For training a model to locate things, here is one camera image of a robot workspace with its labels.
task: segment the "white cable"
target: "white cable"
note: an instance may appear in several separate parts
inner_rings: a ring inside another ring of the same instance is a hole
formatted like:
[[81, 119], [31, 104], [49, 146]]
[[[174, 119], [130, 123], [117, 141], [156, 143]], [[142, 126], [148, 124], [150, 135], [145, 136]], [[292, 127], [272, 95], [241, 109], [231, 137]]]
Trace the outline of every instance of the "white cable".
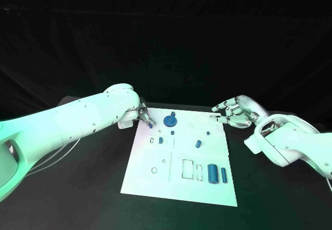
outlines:
[[328, 178], [327, 178], [327, 181], [328, 181], [328, 185], [329, 185], [329, 187], [331, 187], [331, 191], [332, 191], [331, 181], [329, 181], [329, 179], [328, 179]]
[[42, 165], [57, 156], [57, 154], [60, 153], [60, 151], [64, 149], [65, 146], [67, 146], [67, 145], [64, 145], [64, 146], [61, 147], [61, 149], [57, 151], [57, 153], [55, 153], [41, 164], [38, 164], [35, 167], [32, 167], [31, 171], [32, 171], [34, 169], [36, 169], [39, 166], [42, 166]]
[[[65, 155], [58, 159], [58, 161], [70, 154], [71, 150], [74, 149], [74, 147], [77, 146], [78, 142], [80, 142], [81, 139], [78, 139], [75, 145], [71, 147], [70, 151], [65, 153]], [[39, 169], [38, 171], [26, 174], [26, 177], [31, 176], [34, 173], [39, 172], [41, 170], [47, 169], [48, 167], [51, 167], [57, 162], [54, 162], [51, 165], [48, 165], [47, 167], [44, 167], [42, 169]]]

